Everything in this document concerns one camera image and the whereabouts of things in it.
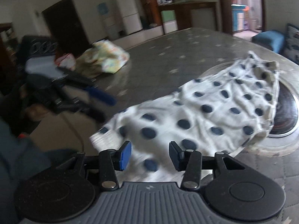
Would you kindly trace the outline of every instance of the blue chair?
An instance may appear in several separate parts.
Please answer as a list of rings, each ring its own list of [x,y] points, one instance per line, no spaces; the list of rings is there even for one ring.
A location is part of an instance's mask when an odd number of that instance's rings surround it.
[[[252,42],[276,53],[280,53],[284,45],[284,34],[277,30],[269,30],[252,37]]]

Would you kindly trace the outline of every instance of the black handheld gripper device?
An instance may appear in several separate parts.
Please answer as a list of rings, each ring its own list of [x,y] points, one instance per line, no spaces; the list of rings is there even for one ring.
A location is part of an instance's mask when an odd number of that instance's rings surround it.
[[[175,182],[119,186],[115,170],[123,171],[130,155],[129,141],[98,156],[78,152],[23,182],[15,193],[21,223],[278,223],[284,190],[223,152],[202,156],[172,141],[169,156],[177,171],[185,171],[180,188]],[[205,186],[200,185],[202,169],[213,170]]]

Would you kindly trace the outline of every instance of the gray ribbed plate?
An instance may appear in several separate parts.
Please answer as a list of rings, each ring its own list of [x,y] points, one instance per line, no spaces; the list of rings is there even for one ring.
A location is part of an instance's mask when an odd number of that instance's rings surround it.
[[[35,222],[23,220],[21,224]],[[234,224],[210,210],[201,196],[172,183],[125,182],[104,192],[82,215],[64,224]],[[266,224],[278,224],[275,220]]]

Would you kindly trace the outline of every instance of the crumpled cloth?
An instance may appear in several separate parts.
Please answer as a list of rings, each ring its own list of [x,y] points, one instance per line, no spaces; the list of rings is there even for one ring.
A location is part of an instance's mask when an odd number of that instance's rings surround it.
[[[102,151],[132,143],[127,169],[119,182],[180,184],[169,157],[169,143],[214,156],[226,151],[236,156],[245,146],[270,133],[279,95],[279,64],[249,52],[246,59],[216,75],[194,79],[171,95],[125,109],[90,139]],[[210,172],[202,171],[202,177]]]
[[[76,72],[94,78],[103,72],[116,73],[129,60],[130,54],[109,40],[92,44],[76,59]]]

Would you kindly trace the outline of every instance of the white refrigerator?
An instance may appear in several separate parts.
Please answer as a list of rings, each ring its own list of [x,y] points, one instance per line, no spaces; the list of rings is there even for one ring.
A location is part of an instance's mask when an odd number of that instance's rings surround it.
[[[132,34],[142,29],[140,16],[135,0],[116,0],[123,19],[126,34]]]

